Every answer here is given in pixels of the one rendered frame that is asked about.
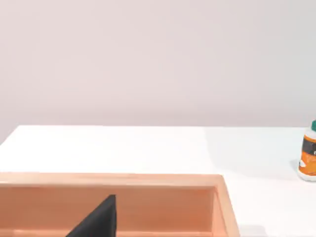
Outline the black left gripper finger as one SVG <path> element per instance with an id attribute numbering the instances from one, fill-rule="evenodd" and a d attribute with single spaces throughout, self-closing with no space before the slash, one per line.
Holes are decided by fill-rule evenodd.
<path id="1" fill-rule="evenodd" d="M 65 237 L 116 237 L 116 196 L 109 195 Z"/>

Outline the shallow salmon-coloured box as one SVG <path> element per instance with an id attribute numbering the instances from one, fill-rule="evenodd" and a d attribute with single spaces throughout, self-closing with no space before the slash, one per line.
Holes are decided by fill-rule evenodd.
<path id="1" fill-rule="evenodd" d="M 0 237 L 65 237 L 115 195 L 116 237 L 240 237 L 217 174 L 0 172 Z"/>

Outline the white and orange bottle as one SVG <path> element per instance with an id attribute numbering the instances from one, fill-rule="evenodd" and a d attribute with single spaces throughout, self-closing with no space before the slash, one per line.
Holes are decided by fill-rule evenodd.
<path id="1" fill-rule="evenodd" d="M 298 174 L 305 181 L 316 182 L 316 120 L 304 134 Z"/>

